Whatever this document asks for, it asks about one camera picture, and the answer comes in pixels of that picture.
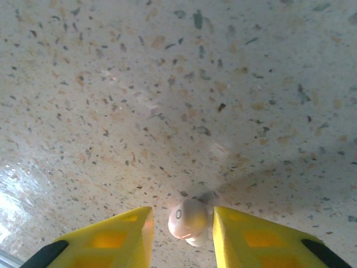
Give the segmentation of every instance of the terrazzo floor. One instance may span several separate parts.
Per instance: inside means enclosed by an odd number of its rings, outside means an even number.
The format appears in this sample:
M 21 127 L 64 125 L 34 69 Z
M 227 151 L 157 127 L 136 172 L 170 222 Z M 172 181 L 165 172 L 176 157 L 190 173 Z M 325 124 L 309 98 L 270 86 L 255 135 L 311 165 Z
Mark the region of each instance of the terrazzo floor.
M 185 198 L 311 233 L 357 267 L 355 0 L 0 2 L 0 248 Z

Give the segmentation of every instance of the white ball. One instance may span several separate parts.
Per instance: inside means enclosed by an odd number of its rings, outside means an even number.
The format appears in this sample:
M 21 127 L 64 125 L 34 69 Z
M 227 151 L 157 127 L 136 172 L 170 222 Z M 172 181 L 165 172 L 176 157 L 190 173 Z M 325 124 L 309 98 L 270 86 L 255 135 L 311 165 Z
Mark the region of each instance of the white ball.
M 197 236 L 208 226 L 206 206 L 197 199 L 187 199 L 173 209 L 168 218 L 168 230 L 179 239 Z
M 208 228 L 206 227 L 202 232 L 193 236 L 191 238 L 186 239 L 186 242 L 194 247 L 203 246 L 208 240 Z

